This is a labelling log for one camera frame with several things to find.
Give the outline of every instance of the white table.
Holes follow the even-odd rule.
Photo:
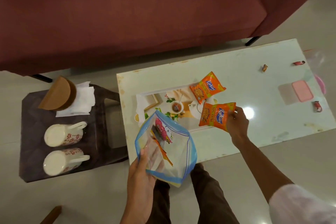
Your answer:
[[[218,103],[237,102],[237,106],[244,108],[250,116],[248,136],[258,147],[336,128],[335,118],[308,64],[291,65],[302,60],[306,59],[299,44],[291,39],[117,74],[130,162],[137,156],[136,94],[198,82],[210,71],[227,88],[216,94]],[[264,64],[268,65],[265,73],[260,70]],[[291,102],[291,83],[302,79],[309,85],[313,101],[320,102],[321,113],[314,112],[311,101]],[[198,162],[238,152],[223,130],[212,128],[191,135]]]

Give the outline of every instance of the sofa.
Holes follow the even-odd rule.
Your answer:
[[[38,78],[163,51],[255,41],[305,1],[0,0],[0,70]]]

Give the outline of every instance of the napkin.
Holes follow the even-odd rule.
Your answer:
[[[76,85],[76,98],[72,105],[62,111],[56,112],[56,117],[89,115],[91,108],[95,105],[95,89],[89,87],[90,82],[83,82]]]

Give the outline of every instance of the white floor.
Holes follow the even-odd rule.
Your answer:
[[[325,55],[317,69],[327,86],[329,106],[336,111],[336,2],[309,0],[270,35],[254,45],[297,38],[303,50],[315,48]],[[161,60],[112,69],[73,69],[61,74],[75,83],[91,81],[117,90],[116,73],[243,48],[234,41],[213,48],[166,52]],[[29,93],[50,85],[30,77],[0,72],[0,216],[1,223],[40,223],[56,205],[64,211],[55,223],[119,223],[126,202],[128,162],[91,171],[25,183],[19,178],[21,101]],[[266,146],[262,151],[295,183],[336,205],[336,130]],[[241,224],[270,224],[268,206],[240,154],[207,161],[205,169],[219,181]],[[172,188],[172,223],[197,223],[199,209],[190,179]]]

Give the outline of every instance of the person's left hand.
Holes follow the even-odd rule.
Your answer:
[[[145,224],[152,211],[155,178],[146,173],[148,148],[140,151],[128,171],[127,203],[120,224]]]

